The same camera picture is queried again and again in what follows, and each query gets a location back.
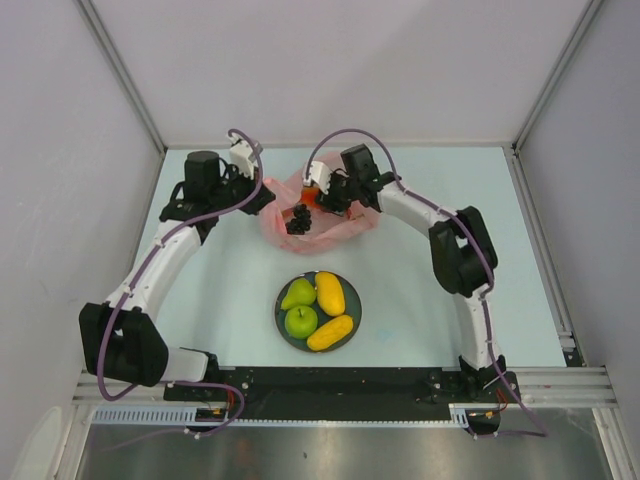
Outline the green fake apple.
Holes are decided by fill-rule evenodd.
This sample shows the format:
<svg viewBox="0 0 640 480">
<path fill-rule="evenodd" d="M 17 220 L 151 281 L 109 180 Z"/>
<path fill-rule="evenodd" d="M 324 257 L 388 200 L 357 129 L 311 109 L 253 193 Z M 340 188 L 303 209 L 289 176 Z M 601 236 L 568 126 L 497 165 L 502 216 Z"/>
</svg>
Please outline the green fake apple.
<svg viewBox="0 0 640 480">
<path fill-rule="evenodd" d="M 306 339 L 317 329 L 318 315 L 312 307 L 299 305 L 287 311 L 284 323 L 290 337 Z"/>
</svg>

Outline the yellow fake mango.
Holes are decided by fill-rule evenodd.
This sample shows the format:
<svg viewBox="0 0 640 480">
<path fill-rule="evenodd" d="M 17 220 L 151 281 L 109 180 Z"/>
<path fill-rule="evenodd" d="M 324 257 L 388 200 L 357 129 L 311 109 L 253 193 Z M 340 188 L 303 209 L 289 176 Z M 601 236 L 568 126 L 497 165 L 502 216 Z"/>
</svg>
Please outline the yellow fake mango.
<svg viewBox="0 0 640 480">
<path fill-rule="evenodd" d="M 335 317 L 318 328 L 306 341 L 307 347 L 314 352 L 324 351 L 347 337 L 354 328 L 351 316 Z"/>
</svg>

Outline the green fake pear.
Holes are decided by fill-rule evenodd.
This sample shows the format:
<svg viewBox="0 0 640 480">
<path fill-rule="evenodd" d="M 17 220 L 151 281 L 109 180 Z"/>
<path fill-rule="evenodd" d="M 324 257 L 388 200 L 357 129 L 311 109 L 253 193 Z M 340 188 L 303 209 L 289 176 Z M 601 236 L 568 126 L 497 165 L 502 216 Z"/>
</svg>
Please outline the green fake pear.
<svg viewBox="0 0 640 480">
<path fill-rule="evenodd" d="M 299 305 L 312 305 L 317 298 L 315 287 L 305 277 L 299 277 L 291 282 L 286 295 L 280 303 L 282 310 L 290 310 Z"/>
</svg>

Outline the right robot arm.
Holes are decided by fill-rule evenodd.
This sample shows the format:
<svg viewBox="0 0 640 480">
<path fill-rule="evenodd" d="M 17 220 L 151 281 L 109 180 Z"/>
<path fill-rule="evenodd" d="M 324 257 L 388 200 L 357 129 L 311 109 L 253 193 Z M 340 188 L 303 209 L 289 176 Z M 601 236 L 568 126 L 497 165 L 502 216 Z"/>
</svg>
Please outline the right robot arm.
<svg viewBox="0 0 640 480">
<path fill-rule="evenodd" d="M 428 238 L 435 278 L 457 301 L 462 391 L 473 401 L 486 400 L 505 375 L 505 361 L 496 347 L 488 302 L 498 258 L 482 214 L 472 206 L 452 212 L 415 193 L 395 167 L 380 172 L 363 144 L 341 152 L 340 162 L 331 168 L 309 159 L 303 185 L 318 188 L 315 202 L 331 213 L 343 214 L 358 202 Z"/>
</svg>

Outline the dark teal ceramic plate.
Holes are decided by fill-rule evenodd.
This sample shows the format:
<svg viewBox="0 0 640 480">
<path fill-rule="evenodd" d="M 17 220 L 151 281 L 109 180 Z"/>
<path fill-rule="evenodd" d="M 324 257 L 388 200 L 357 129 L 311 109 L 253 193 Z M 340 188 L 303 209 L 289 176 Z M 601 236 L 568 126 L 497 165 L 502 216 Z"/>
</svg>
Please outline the dark teal ceramic plate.
<svg viewBox="0 0 640 480">
<path fill-rule="evenodd" d="M 319 352 L 314 352 L 311 351 L 307 345 L 306 345 L 306 339 L 294 339 L 292 337 L 290 337 L 288 335 L 288 333 L 285 330 L 285 315 L 287 313 L 288 310 L 282 310 L 280 308 L 280 303 L 282 301 L 282 299 L 284 298 L 284 296 L 287 293 L 287 290 L 289 288 L 289 285 L 291 284 L 291 282 L 299 277 L 305 277 L 307 280 L 309 280 L 311 282 L 311 284 L 315 287 L 316 289 L 316 285 L 315 285 L 315 275 L 320 272 L 320 271 L 309 271 L 309 272 L 305 272 L 303 274 L 300 274 L 296 277 L 294 277 L 292 280 L 290 280 L 280 291 L 280 293 L 278 294 L 277 298 L 276 298 L 276 302 L 275 302 L 275 306 L 274 306 L 274 321 L 276 324 L 276 327 L 280 333 L 280 335 L 282 336 L 282 338 L 289 343 L 290 345 L 292 345 L 294 348 L 303 351 L 303 352 L 307 352 L 307 353 L 325 353 L 325 352 L 331 352 L 334 351 L 344 345 L 346 345 L 355 335 L 355 333 L 357 332 L 360 323 L 361 323 L 361 319 L 362 319 L 362 313 L 363 313 L 363 309 L 362 309 L 362 303 L 360 300 L 360 297 L 358 295 L 358 293 L 356 292 L 355 288 L 347 281 L 345 280 L 343 277 L 334 274 L 338 277 L 343 291 L 344 291 L 344 295 L 345 295 L 345 300 L 346 300 L 346 310 L 344 312 L 343 315 L 348 315 L 351 316 L 353 321 L 354 321 L 354 328 L 352 330 L 352 332 L 345 337 L 343 340 L 337 342 L 336 344 L 334 344 L 332 347 L 328 348 L 327 350 L 324 351 L 319 351 Z M 317 315 L 318 315 L 318 328 L 320 328 L 321 326 L 323 326 L 325 323 L 327 323 L 328 321 L 332 320 L 335 317 L 329 316 L 327 315 L 318 305 L 317 303 L 317 298 L 316 301 L 310 305 L 310 307 L 312 307 Z"/>
</svg>

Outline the pink plastic bag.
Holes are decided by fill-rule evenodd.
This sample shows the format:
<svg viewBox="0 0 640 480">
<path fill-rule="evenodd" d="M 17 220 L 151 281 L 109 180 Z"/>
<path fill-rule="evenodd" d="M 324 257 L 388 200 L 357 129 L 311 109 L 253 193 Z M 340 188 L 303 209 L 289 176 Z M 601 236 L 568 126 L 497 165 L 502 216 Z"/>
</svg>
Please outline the pink plastic bag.
<svg viewBox="0 0 640 480">
<path fill-rule="evenodd" d="M 285 223 L 300 201 L 302 169 L 295 171 L 286 181 L 267 177 L 264 184 L 276 196 L 275 200 L 259 212 L 259 223 L 265 239 L 272 245 L 296 254 L 319 254 L 347 240 L 377 227 L 380 214 L 354 202 L 345 216 L 309 208 L 312 225 L 309 232 L 294 236 L 286 232 Z"/>
</svg>

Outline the yellow fake lemon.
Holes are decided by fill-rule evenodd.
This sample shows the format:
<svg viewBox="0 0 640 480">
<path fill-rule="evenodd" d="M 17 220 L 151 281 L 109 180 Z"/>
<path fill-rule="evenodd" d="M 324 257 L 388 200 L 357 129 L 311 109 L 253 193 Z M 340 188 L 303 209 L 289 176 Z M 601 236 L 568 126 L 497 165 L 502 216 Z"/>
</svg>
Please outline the yellow fake lemon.
<svg viewBox="0 0 640 480">
<path fill-rule="evenodd" d="M 342 285 L 336 275 L 320 271 L 315 275 L 317 303 L 329 316 L 343 315 L 346 310 L 346 300 Z"/>
</svg>

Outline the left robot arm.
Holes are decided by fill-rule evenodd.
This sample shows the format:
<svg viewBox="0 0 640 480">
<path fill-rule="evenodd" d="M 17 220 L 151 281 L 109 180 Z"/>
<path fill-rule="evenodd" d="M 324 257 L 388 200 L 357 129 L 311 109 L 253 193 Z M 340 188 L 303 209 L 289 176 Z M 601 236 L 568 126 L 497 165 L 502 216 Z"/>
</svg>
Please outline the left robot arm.
<svg viewBox="0 0 640 480">
<path fill-rule="evenodd" d="M 238 139 L 227 159 L 213 151 L 187 155 L 184 178 L 162 209 L 145 256 L 104 302 L 88 303 L 79 314 L 86 369 L 100 383 L 186 382 L 202 400 L 219 392 L 221 376 L 209 368 L 213 356 L 169 346 L 155 322 L 178 274 L 219 218 L 236 210 L 256 215 L 274 201 L 262 182 L 260 151 Z"/>
</svg>

